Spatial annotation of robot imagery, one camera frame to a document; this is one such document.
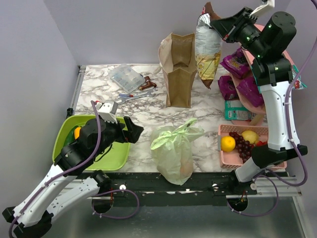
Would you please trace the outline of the brown cassava chips bag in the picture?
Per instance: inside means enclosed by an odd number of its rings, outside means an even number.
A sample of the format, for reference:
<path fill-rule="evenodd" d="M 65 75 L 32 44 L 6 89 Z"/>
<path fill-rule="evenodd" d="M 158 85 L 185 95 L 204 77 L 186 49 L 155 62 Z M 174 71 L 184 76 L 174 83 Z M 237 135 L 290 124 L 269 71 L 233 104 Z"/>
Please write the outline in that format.
<path fill-rule="evenodd" d="M 211 27 L 211 21 L 219 20 L 210 2 L 207 2 L 197 20 L 195 30 L 195 60 L 198 77 L 209 89 L 220 62 L 222 38 Z"/>

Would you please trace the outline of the light green plastic grocery bag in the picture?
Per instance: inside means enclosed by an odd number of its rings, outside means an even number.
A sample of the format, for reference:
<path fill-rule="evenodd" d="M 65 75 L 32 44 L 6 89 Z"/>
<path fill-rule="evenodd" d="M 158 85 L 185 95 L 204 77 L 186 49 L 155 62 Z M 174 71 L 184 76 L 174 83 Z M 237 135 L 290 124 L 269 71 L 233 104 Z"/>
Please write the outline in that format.
<path fill-rule="evenodd" d="M 196 118 L 179 127 L 161 126 L 151 134 L 150 150 L 157 170 L 171 184 L 183 185 L 194 171 L 192 142 L 205 131 Z"/>

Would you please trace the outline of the teal Fox's candy bag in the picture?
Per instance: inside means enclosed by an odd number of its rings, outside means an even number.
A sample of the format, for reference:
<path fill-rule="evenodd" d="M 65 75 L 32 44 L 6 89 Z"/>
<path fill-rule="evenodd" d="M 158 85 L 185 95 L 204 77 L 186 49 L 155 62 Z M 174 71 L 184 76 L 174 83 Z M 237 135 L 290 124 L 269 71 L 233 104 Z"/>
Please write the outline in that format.
<path fill-rule="evenodd" d="M 295 78 L 298 74 L 299 70 L 298 68 L 293 64 L 292 65 L 292 75 L 293 75 L 293 78 Z M 301 77 L 299 76 L 296 80 L 296 82 L 294 83 L 293 85 L 293 90 L 302 90 L 302 89 L 306 89 L 307 86 L 306 84 L 304 84 L 302 81 L 301 81 Z"/>

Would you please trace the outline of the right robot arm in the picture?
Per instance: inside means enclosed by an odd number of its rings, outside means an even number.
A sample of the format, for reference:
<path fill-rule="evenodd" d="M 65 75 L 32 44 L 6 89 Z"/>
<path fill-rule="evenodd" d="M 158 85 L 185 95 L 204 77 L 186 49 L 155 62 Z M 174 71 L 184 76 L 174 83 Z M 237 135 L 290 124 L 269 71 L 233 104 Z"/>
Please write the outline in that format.
<path fill-rule="evenodd" d="M 240 43 L 254 57 L 251 70 L 264 99 L 268 122 L 267 144 L 255 147 L 250 159 L 230 175 L 228 189 L 233 194 L 241 193 L 246 183 L 271 166 L 302 159 L 308 153 L 297 136 L 291 104 L 295 79 L 291 62 L 283 54 L 297 33 L 295 18 L 278 11 L 259 30 L 251 13 L 245 7 L 232 17 L 211 21 L 223 41 Z"/>

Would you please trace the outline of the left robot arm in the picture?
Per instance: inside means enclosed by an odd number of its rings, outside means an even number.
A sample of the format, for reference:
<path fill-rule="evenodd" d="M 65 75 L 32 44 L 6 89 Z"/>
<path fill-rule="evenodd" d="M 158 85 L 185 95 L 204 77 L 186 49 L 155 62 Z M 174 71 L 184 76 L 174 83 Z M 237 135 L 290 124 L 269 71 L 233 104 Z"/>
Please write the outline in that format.
<path fill-rule="evenodd" d="M 11 238 L 41 238 L 69 208 L 90 196 L 104 196 L 110 191 L 110 178 L 102 170 L 96 170 L 77 187 L 60 194 L 113 143 L 138 141 L 143 127 L 135 125 L 130 117 L 123 119 L 123 123 L 111 123 L 97 116 L 81 127 L 79 137 L 61 149 L 36 189 L 18 206 L 2 212 L 10 223 Z"/>

